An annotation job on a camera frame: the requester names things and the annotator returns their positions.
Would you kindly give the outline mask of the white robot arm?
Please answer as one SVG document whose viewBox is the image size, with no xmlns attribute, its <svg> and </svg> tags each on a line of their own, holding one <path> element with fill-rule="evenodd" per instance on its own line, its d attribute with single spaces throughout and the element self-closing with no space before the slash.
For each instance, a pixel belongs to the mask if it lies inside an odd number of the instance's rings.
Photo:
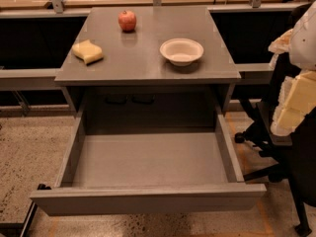
<svg viewBox="0 0 316 237">
<path fill-rule="evenodd" d="M 289 54 L 289 62 L 300 72 L 281 82 L 278 106 L 273 115 L 271 132 L 288 136 L 296 130 L 316 107 L 316 2 L 295 23 L 294 27 L 269 46 L 274 54 Z"/>
</svg>

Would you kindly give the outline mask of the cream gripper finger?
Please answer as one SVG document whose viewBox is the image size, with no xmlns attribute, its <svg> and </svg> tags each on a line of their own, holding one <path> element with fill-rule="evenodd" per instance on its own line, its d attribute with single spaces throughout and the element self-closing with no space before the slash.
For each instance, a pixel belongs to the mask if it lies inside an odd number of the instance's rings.
<svg viewBox="0 0 316 237">
<path fill-rule="evenodd" d="M 276 136 L 288 136 L 304 120 L 305 114 L 294 109 L 277 108 L 273 115 L 271 132 Z"/>
<path fill-rule="evenodd" d="M 300 73 L 292 80 L 284 106 L 304 114 L 309 114 L 316 107 L 315 71 Z"/>
</svg>

